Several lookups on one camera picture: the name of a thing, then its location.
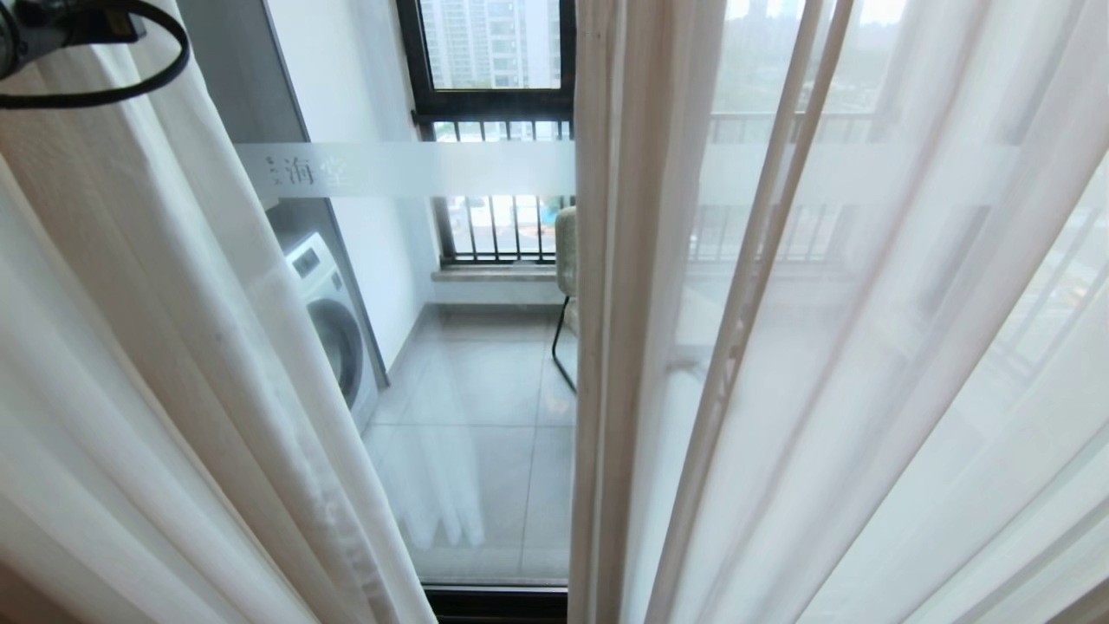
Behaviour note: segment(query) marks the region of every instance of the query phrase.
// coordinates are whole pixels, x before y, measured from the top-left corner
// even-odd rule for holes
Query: black cable
[[[153,4],[147,4],[142,0],[87,0],[85,2],[81,2],[78,8],[78,11],[83,10],[122,11],[141,18],[146,18],[147,20],[164,28],[166,32],[172,34],[173,38],[177,40],[177,43],[181,44],[181,53],[177,54],[177,58],[173,59],[173,62],[165,69],[146,80],[139,82],[138,84],[106,89],[103,91],[89,91],[85,93],[60,93],[57,95],[0,95],[0,109],[83,109],[89,106],[114,104],[115,102],[122,102],[123,100],[128,100],[136,95],[143,95],[154,91],[155,89],[165,86],[172,82],[174,78],[181,74],[181,72],[185,70],[186,65],[189,65],[189,35],[185,33],[185,28],[162,9],[159,9]]]

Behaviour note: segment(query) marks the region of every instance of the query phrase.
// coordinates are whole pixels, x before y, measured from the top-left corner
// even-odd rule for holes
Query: black metal chair leg
[[[573,380],[570,379],[570,374],[566,372],[566,368],[562,366],[562,362],[559,362],[558,351],[557,351],[558,337],[561,336],[562,325],[566,323],[566,306],[569,304],[570,304],[570,297],[568,296],[566,297],[566,300],[562,301],[562,310],[558,316],[558,327],[554,328],[554,342],[551,344],[551,358],[554,360],[554,366],[558,367],[558,372],[562,374],[562,379],[566,380],[567,386],[569,386],[570,390],[572,390],[573,393],[577,395],[578,387],[573,385]]]

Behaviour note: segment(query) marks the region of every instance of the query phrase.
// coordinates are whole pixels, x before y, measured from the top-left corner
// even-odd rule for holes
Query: washing machine
[[[377,387],[369,341],[358,327],[358,305],[319,233],[314,232],[296,244],[285,253],[285,258],[296,275],[301,299],[308,308],[335,382],[360,432],[369,421]]]

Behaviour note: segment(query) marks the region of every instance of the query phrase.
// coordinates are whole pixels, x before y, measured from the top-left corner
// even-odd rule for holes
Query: curtain
[[[580,3],[571,621],[1039,623],[1109,576],[1107,40]]]
[[[175,47],[152,28],[4,85],[130,84]],[[0,615],[433,622],[196,65],[4,113],[0,154],[0,580],[24,601]]]

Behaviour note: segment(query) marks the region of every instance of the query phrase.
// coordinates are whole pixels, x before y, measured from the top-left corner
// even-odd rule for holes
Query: window frame
[[[413,89],[413,121],[530,121],[573,115],[574,57],[578,41],[573,0],[559,0],[558,89],[451,89],[433,86],[419,0],[396,0],[400,35]]]

